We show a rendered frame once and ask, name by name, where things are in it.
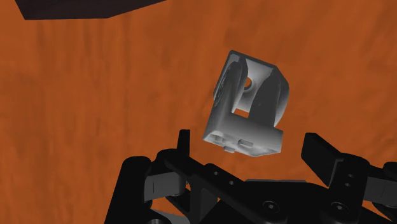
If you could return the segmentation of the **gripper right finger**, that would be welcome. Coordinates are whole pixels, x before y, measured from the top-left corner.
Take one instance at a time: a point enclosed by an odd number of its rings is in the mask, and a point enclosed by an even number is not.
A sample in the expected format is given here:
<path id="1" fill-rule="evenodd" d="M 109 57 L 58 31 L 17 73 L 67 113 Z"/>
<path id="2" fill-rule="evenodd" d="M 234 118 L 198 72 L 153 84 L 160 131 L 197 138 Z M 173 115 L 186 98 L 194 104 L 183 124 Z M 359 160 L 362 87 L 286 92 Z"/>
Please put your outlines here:
<path id="1" fill-rule="evenodd" d="M 322 224 L 397 224 L 397 162 L 376 167 L 316 133 L 306 133 L 301 158 L 328 187 Z"/>

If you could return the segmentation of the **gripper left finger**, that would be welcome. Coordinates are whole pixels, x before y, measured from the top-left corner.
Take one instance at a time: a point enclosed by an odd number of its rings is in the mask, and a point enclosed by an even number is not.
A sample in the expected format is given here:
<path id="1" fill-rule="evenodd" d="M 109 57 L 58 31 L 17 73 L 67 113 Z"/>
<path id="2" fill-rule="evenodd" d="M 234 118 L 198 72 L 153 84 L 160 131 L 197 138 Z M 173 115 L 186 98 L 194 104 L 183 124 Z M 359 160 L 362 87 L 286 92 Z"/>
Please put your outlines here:
<path id="1" fill-rule="evenodd" d="M 190 131 L 179 131 L 175 149 L 162 150 L 154 161 L 126 158 L 121 166 L 104 224 L 248 224 L 220 191 L 241 182 L 214 164 L 190 157 Z"/>

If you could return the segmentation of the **grey blocky bracket object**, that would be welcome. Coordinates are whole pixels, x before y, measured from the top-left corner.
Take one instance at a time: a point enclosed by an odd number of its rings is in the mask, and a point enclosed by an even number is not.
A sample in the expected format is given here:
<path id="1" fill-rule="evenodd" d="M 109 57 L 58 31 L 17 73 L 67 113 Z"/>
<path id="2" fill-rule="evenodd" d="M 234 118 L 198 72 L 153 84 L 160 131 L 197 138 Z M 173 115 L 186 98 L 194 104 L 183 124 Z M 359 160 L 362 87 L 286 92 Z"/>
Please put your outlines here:
<path id="1" fill-rule="evenodd" d="M 281 152 L 277 129 L 289 84 L 279 68 L 232 50 L 213 93 L 203 140 L 230 153 L 260 157 Z"/>

